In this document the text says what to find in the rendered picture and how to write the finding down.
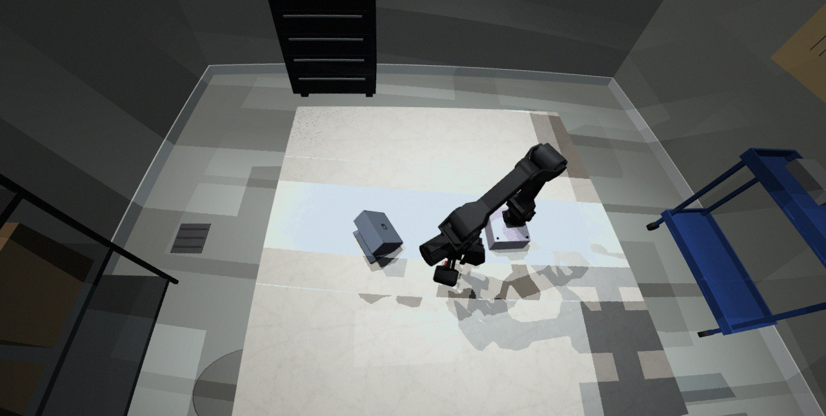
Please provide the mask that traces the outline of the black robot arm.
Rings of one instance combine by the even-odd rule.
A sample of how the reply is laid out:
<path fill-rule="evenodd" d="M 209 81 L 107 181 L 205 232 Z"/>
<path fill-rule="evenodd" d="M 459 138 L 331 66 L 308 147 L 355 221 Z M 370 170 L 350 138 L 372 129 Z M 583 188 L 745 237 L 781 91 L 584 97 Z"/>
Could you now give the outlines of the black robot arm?
<path fill-rule="evenodd" d="M 441 234 L 419 246 L 421 255 L 431 267 L 456 252 L 465 250 L 459 265 L 478 266 L 486 261 L 483 239 L 479 237 L 490 216 L 507 203 L 503 219 L 507 228 L 524 227 L 534 217 L 535 197 L 545 182 L 554 180 L 569 163 L 556 149 L 546 143 L 532 146 L 524 159 L 478 201 L 455 208 L 439 225 Z M 448 227 L 450 223 L 452 227 Z"/>

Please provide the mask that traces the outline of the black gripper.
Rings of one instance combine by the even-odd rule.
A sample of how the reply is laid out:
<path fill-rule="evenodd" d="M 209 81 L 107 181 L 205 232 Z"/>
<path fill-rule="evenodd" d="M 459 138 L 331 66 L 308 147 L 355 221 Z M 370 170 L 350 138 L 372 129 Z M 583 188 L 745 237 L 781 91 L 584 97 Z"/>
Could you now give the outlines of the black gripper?
<path fill-rule="evenodd" d="M 458 281 L 458 271 L 454 269 L 456 260 L 462 260 L 462 255 L 465 255 L 465 250 L 461 250 L 456 252 L 452 250 L 452 254 L 446 257 L 447 265 L 446 266 L 436 266 L 436 272 L 434 273 L 434 282 L 439 282 L 441 284 L 445 284 L 445 286 L 454 287 Z M 451 264 L 452 261 L 452 264 Z M 451 264 L 451 268 L 450 268 Z"/>

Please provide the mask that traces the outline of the blue-grey sloped panel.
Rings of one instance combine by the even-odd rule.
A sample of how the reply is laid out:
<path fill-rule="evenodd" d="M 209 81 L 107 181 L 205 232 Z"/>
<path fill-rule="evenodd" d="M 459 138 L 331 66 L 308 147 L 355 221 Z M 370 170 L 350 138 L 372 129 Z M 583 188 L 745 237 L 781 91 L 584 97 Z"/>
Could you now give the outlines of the blue-grey sloped panel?
<path fill-rule="evenodd" d="M 403 241 L 383 212 L 363 210 L 354 220 L 353 232 L 370 264 L 396 250 Z"/>

